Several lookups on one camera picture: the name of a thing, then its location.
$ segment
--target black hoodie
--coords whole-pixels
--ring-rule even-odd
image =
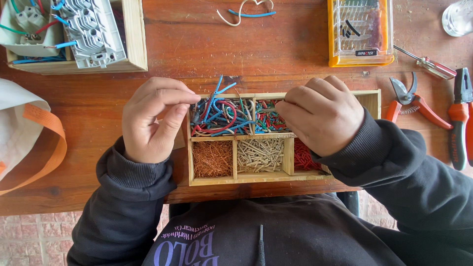
[[[324,158],[333,175],[362,186],[398,221],[374,226],[329,195],[203,202],[158,235],[172,163],[125,159],[123,139],[97,164],[101,186],[74,228],[69,265],[256,265],[260,224],[266,265],[473,265],[473,179],[426,155],[422,136],[365,121]]]

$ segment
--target orange plastic case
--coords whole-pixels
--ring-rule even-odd
[[[392,63],[392,0],[328,0],[328,39],[330,67]]]

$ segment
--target wooden sorting box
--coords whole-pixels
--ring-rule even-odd
[[[0,0],[1,6],[6,0]],[[123,11],[125,24],[127,58],[123,61],[107,65],[106,68],[77,68],[74,60],[63,62],[41,62],[13,64],[19,56],[7,49],[9,67],[42,75],[91,74],[91,73],[121,73],[148,71],[146,53],[145,25],[141,0],[110,0],[112,8]]]
[[[366,107],[374,119],[381,119],[381,90],[358,90],[352,91],[358,101]],[[241,98],[252,98],[257,100],[276,100],[284,99],[286,93],[241,93]],[[237,94],[220,94],[219,98],[239,98]],[[255,108],[252,115],[255,120]],[[254,135],[237,136],[215,136],[215,137],[192,137],[191,127],[189,126],[190,113],[187,114],[187,149],[189,158],[189,185],[205,186],[220,184],[254,183],[254,182],[273,182],[273,181],[293,181],[293,180],[314,180],[333,178],[327,166],[322,165],[323,170],[294,171],[294,133],[263,133]],[[271,139],[283,138],[284,148],[282,157],[281,171],[259,172],[259,173],[238,173],[237,172],[237,141],[250,139]],[[233,147],[233,173],[227,177],[206,177],[194,178],[194,160],[193,143],[211,142],[211,141],[231,141]]]

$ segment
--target brick floor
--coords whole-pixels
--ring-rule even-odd
[[[397,229],[396,221],[381,203],[359,191],[360,217]],[[71,232],[82,212],[0,216],[0,266],[66,266],[72,246]],[[158,235],[169,222],[164,205]]]

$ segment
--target person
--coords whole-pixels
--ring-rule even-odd
[[[165,78],[134,93],[123,137],[97,163],[101,186],[73,230],[69,265],[473,265],[473,180],[427,156],[420,133],[374,120],[334,76],[291,89],[276,110],[314,160],[380,201],[399,231],[319,194],[193,204],[154,241],[176,188],[173,139],[200,99]]]

